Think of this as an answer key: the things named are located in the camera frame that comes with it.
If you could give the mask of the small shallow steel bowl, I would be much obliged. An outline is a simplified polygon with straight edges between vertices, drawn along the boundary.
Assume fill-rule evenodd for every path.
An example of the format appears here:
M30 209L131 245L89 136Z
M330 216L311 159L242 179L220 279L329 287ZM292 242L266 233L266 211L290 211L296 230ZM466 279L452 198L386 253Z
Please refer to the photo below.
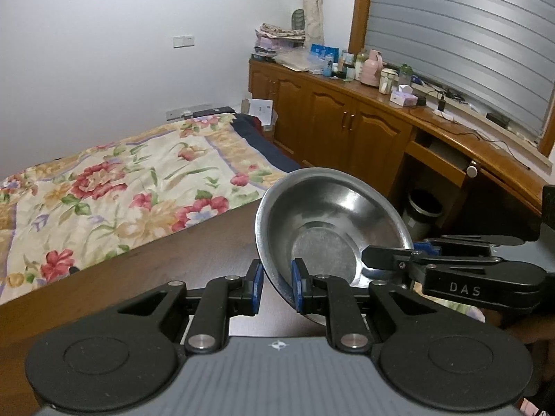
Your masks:
M273 287L294 304L292 260L312 275L328 274L365 288L373 280L405 284L400 273L366 265L368 246L410 250L412 238L393 205L370 185L344 172L295 170L269 188L255 217L259 259Z

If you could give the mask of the wooden sideboard cabinet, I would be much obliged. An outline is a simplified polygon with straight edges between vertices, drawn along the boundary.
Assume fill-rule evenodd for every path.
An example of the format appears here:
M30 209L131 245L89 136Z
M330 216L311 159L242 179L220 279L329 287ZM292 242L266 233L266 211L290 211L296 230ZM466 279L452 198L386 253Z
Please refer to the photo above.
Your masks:
M429 192L440 204L441 233L538 237L547 183L501 141L358 82L255 59L248 90L273 102L273 142L301 165L355 176L397 211Z

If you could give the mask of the pink tissue box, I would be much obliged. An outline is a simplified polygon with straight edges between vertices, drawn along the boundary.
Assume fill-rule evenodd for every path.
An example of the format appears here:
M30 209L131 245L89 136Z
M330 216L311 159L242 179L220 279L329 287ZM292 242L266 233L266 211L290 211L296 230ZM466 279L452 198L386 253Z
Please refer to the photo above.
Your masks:
M414 107L418 99L410 85L400 85L390 93L390 102L401 107Z

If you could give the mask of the floral bed quilt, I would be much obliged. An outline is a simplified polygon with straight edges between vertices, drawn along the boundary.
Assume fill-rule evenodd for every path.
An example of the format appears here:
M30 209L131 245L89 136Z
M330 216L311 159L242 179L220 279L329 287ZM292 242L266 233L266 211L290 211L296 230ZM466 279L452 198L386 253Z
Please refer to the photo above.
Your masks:
M295 169L257 118L221 113L8 176L1 182L1 300L257 201Z

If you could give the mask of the white paper bag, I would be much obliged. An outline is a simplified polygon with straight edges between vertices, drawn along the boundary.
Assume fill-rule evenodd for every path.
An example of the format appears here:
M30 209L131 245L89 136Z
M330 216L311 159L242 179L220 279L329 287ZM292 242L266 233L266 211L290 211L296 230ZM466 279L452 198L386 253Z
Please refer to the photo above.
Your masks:
M271 99L249 99L248 114L258 118L263 127L271 127L274 121L273 101Z

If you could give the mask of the pink thermos jug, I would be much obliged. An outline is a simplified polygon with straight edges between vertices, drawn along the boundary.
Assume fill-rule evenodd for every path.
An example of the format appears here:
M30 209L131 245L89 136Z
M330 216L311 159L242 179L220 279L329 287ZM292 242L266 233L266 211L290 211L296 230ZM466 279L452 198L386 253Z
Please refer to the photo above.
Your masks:
M365 86L378 87L383 66L381 53L376 50L370 50L369 56L362 66L360 83Z

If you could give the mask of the grey window blind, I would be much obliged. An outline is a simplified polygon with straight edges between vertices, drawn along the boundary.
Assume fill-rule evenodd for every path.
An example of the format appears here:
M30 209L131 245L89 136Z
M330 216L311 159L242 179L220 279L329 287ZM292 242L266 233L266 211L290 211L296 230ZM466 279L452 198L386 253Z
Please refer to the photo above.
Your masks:
M554 0L370 0L366 43L542 135L554 88Z

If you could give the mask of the blue tissue package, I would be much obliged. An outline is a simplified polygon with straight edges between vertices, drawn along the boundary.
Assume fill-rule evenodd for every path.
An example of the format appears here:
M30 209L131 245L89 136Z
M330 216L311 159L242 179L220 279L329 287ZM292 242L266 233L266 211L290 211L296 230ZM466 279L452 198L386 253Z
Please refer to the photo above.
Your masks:
M330 76L333 72L333 64L339 60L339 49L323 44L312 43L309 50L309 62L311 71L323 76Z

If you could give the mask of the stack of folded cloths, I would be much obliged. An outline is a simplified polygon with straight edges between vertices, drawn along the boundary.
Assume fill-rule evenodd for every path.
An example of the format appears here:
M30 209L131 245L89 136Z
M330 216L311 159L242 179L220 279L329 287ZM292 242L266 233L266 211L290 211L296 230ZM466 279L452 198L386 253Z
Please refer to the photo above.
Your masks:
M269 24L262 24L256 29L255 36L254 57L270 60L282 52L302 47L306 39L304 29Z

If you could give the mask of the beige tied curtain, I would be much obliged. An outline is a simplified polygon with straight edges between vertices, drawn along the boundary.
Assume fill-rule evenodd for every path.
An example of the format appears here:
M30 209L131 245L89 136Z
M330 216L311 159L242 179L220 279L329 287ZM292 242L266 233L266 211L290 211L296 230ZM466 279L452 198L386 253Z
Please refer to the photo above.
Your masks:
M312 47L313 44L323 44L324 34L324 0L303 0L305 14L305 46Z

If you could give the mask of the white wall switch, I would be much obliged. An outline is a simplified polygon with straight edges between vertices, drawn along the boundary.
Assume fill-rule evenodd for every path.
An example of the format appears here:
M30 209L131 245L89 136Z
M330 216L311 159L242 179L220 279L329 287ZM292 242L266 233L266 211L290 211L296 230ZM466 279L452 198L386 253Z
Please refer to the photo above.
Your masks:
M172 45L174 49L188 48L195 46L195 36L176 36L172 38Z

